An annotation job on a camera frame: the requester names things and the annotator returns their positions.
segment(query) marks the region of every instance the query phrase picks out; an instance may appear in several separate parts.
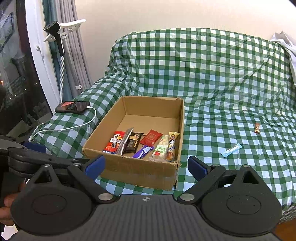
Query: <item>cardboard box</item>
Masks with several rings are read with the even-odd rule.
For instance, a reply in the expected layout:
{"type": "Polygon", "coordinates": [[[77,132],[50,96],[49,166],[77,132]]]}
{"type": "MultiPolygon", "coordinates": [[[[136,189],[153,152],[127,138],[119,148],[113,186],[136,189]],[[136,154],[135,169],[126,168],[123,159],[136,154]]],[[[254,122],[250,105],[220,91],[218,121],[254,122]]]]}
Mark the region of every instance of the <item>cardboard box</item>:
{"type": "Polygon", "coordinates": [[[177,180],[184,131],[184,101],[181,98],[123,96],[106,114],[82,148],[87,158],[102,154],[106,168],[101,177],[142,187],[171,190],[177,180]],[[176,162],[150,161],[150,151],[143,159],[133,153],[121,155],[103,152],[115,131],[147,134],[151,129],[168,134],[180,132],[176,141],[176,162]]]}

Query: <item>purple chocolate bar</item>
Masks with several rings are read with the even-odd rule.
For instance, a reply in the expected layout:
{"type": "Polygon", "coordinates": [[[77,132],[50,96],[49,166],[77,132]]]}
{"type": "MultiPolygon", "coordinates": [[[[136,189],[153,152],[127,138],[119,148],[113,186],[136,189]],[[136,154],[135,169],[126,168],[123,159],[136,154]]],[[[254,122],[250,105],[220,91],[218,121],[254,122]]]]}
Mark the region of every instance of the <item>purple chocolate bar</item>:
{"type": "Polygon", "coordinates": [[[146,146],[146,145],[145,145],[145,146],[143,146],[143,147],[141,148],[141,150],[139,150],[136,154],[134,154],[133,157],[141,159],[141,158],[143,158],[144,156],[146,156],[146,154],[147,154],[149,151],[153,150],[153,148],[154,148],[154,147],[150,147],[150,146],[146,146]]]}

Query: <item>metal screw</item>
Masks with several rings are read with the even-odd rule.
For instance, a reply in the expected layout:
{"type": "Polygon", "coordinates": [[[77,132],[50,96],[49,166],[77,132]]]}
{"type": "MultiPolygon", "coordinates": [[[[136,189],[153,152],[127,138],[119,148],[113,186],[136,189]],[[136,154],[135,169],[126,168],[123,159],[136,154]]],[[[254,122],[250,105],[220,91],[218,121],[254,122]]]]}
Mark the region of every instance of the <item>metal screw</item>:
{"type": "Polygon", "coordinates": [[[194,195],[192,195],[191,193],[183,193],[180,195],[180,198],[183,201],[192,201],[194,199],[194,195]]]}
{"type": "Polygon", "coordinates": [[[110,193],[102,193],[99,195],[99,199],[102,201],[110,201],[113,198],[113,195],[110,193]]]}

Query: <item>red snack package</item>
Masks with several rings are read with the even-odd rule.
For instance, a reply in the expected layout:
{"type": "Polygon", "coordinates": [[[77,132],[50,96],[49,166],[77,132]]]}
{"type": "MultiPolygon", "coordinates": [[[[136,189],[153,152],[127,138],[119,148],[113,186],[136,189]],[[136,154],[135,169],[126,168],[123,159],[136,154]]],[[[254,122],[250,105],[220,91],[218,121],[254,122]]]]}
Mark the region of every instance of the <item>red snack package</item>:
{"type": "Polygon", "coordinates": [[[140,143],[152,147],[161,136],[162,133],[150,130],[149,133],[140,141],[140,143]]]}
{"type": "Polygon", "coordinates": [[[125,133],[124,131],[115,131],[114,137],[111,138],[110,142],[105,147],[103,152],[115,154],[115,152],[116,152],[117,148],[119,147],[119,144],[124,136],[124,133],[125,133]]]}

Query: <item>human hand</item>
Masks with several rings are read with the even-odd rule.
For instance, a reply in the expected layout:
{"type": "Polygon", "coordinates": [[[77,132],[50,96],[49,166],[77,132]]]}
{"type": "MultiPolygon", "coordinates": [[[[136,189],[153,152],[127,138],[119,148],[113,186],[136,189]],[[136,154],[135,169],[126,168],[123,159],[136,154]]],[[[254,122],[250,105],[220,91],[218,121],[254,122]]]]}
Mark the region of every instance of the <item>human hand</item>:
{"type": "MultiPolygon", "coordinates": [[[[25,183],[21,183],[19,186],[19,191],[24,189],[25,183]]],[[[15,200],[15,198],[18,196],[18,193],[13,193],[9,194],[4,198],[4,205],[5,207],[0,208],[0,223],[7,225],[7,226],[13,226],[14,222],[11,218],[11,213],[10,213],[10,207],[15,200]]]]}

